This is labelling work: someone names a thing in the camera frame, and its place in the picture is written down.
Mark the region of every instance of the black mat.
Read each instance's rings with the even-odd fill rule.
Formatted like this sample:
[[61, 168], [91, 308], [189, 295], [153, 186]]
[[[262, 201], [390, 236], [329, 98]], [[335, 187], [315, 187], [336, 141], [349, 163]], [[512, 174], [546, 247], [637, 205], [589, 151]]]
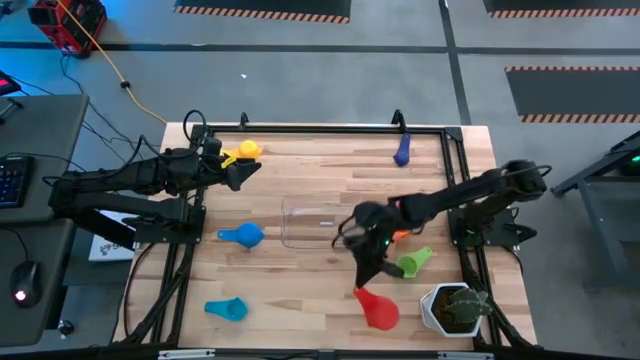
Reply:
[[505, 71], [523, 122], [640, 122], [637, 66], [509, 66]]
[[351, 0], [176, 0], [174, 12], [346, 24]]
[[638, 16], [637, 0], [484, 0], [492, 18]]

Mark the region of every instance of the clear plastic container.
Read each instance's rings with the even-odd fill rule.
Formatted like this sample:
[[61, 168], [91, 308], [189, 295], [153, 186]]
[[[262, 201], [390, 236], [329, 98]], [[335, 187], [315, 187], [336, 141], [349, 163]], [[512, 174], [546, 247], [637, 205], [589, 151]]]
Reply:
[[[282, 244], [294, 249], [330, 249], [338, 226], [362, 197], [353, 194], [292, 194], [282, 200]], [[336, 249], [344, 249], [342, 242]]]

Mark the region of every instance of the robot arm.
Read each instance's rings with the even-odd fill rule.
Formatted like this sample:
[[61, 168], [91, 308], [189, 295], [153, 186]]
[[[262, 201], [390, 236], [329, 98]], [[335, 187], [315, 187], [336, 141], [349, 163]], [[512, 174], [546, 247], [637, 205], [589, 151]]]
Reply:
[[[438, 213], [465, 205], [464, 226], [481, 230], [492, 217], [515, 201], [538, 199], [546, 191], [541, 174], [546, 166], [528, 160], [515, 160], [501, 168], [489, 170], [460, 185], [433, 194], [411, 194], [389, 198], [387, 205], [364, 202], [339, 227], [336, 240], [342, 237], [357, 264], [356, 287], [363, 287], [380, 271], [402, 277], [402, 269], [385, 260], [393, 234], [400, 230], [420, 233]], [[349, 222], [355, 224], [344, 230]]]
[[[141, 195], [166, 191], [169, 195], [223, 184], [238, 191], [242, 183], [260, 169], [254, 159], [229, 164], [220, 155], [222, 143], [205, 139], [202, 154], [195, 149], [167, 149], [159, 156], [131, 162], [119, 169], [79, 173], [67, 171], [57, 178], [49, 206], [58, 218], [131, 249], [134, 242], [195, 243], [204, 223], [205, 209], [184, 198], [152, 201], [108, 192], [131, 190]], [[139, 215], [125, 219], [133, 231], [99, 213], [110, 210]]]

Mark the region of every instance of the blue toy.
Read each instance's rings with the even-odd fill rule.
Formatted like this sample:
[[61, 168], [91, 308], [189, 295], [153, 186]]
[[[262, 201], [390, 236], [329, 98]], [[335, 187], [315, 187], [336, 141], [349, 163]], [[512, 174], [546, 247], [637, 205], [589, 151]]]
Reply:
[[244, 223], [237, 229], [219, 230], [218, 238], [220, 240], [235, 241], [247, 249], [251, 249], [264, 239], [264, 233], [257, 224]]
[[393, 156], [393, 160], [396, 165], [403, 167], [409, 163], [409, 146], [411, 144], [411, 134], [402, 134], [402, 140], [400, 141], [400, 147]]
[[231, 300], [209, 301], [204, 305], [204, 311], [222, 316], [229, 321], [240, 321], [247, 316], [249, 308], [242, 299], [237, 297]]

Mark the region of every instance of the green plant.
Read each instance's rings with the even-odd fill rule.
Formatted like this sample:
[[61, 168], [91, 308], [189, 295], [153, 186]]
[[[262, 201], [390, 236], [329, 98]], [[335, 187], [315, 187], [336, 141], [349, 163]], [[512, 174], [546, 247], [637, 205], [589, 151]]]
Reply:
[[480, 316], [489, 315], [493, 310], [487, 304], [487, 294], [485, 291], [476, 292], [473, 289], [460, 289], [449, 297], [449, 305], [444, 307], [444, 311], [450, 313], [457, 324], [470, 324], [478, 321]]

